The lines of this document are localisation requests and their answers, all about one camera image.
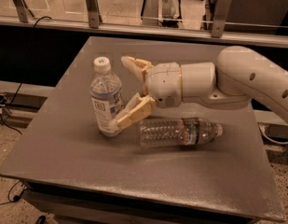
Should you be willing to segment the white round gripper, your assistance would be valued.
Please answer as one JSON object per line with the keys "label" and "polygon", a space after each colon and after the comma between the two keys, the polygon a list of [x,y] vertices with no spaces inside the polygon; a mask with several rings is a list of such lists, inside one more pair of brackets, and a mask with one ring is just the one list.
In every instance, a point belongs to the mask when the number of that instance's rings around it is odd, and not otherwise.
{"label": "white round gripper", "polygon": [[136,93],[132,96],[125,108],[109,122],[112,132],[122,131],[149,117],[156,106],[171,108],[181,104],[182,79],[178,63],[160,63],[154,67],[149,61],[130,56],[122,56],[121,62],[140,82],[144,82],[148,95],[142,97]]}

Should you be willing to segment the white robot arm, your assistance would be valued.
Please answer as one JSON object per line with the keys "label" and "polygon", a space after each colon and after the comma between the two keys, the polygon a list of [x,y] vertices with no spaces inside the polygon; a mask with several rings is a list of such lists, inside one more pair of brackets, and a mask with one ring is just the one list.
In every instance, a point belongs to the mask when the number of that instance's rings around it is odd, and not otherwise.
{"label": "white robot arm", "polygon": [[206,63],[160,63],[123,56],[121,62],[143,84],[109,122],[121,131],[149,117],[155,108],[195,103],[208,108],[237,108],[254,99],[288,124],[288,71],[252,49],[222,49]]}

